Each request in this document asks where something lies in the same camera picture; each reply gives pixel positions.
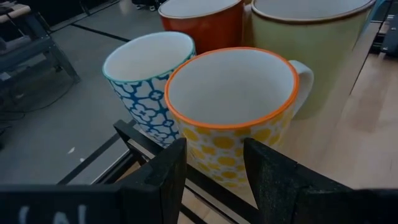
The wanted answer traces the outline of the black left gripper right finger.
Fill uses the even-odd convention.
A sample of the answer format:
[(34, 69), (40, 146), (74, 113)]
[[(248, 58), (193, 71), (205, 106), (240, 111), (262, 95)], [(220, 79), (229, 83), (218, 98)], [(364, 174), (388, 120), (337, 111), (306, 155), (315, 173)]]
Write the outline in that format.
[(246, 138), (244, 165), (264, 224), (367, 224), (353, 191)]

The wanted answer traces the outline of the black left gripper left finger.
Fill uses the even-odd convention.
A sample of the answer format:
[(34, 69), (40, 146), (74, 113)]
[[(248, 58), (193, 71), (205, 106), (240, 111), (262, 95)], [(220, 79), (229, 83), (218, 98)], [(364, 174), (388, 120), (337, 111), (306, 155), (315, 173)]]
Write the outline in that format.
[(122, 224), (177, 224), (187, 173), (187, 141), (180, 138), (119, 181)]

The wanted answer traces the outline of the yellow polka dot mug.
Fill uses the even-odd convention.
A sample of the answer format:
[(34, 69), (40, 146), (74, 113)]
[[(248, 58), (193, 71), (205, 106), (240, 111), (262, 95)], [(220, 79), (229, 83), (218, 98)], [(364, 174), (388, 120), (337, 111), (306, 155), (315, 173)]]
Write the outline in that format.
[(235, 191), (249, 187), (243, 142), (277, 149), (313, 86), (296, 60), (252, 47), (213, 50), (176, 69), (165, 102), (187, 140), (192, 164)]

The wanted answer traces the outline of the white mug blue pattern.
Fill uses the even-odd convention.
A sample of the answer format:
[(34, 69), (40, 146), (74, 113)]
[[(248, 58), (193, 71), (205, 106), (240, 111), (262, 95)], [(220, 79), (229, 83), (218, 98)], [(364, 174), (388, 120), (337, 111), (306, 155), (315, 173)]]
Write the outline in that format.
[(189, 35), (164, 31), (125, 43), (103, 64), (103, 75), (134, 121), (164, 148), (180, 137), (165, 102), (165, 84), (174, 70), (195, 55)]

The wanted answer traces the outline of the light green mug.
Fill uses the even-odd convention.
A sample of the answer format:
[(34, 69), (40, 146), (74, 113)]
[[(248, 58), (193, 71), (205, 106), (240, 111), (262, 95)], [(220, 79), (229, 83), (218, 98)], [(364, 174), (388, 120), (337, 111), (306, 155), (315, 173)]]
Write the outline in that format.
[(253, 44), (314, 73), (312, 90), (295, 119), (315, 116), (359, 39), (376, 0), (253, 0)]

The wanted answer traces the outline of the red mug white interior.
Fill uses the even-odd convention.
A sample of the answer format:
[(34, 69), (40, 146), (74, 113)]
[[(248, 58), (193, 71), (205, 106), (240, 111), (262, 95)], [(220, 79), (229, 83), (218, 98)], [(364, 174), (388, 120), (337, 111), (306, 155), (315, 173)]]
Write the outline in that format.
[(192, 37), (198, 55), (243, 41), (243, 0), (166, 0), (158, 12), (165, 30)]

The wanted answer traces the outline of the wooden shelf black metal legs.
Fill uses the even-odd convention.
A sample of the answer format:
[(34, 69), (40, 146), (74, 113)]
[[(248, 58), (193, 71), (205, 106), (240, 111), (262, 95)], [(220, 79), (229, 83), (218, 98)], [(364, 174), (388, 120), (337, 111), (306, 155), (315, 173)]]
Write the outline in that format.
[[(337, 79), (322, 109), (311, 118), (293, 120), (280, 149), (287, 157), (318, 170), (331, 146), (336, 125), (349, 95), (363, 71), (374, 39), (383, 24), (372, 21), (351, 55), (337, 71)], [(237, 193), (204, 176), (188, 164), (178, 224), (258, 224), (261, 214), (251, 190)]]

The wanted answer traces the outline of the black chair base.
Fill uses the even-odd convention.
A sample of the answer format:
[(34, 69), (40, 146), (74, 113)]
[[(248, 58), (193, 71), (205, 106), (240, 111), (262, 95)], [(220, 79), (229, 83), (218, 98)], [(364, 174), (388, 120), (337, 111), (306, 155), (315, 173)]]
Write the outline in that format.
[(159, 0), (131, 0), (136, 9), (148, 9), (150, 11), (155, 11), (160, 6)]

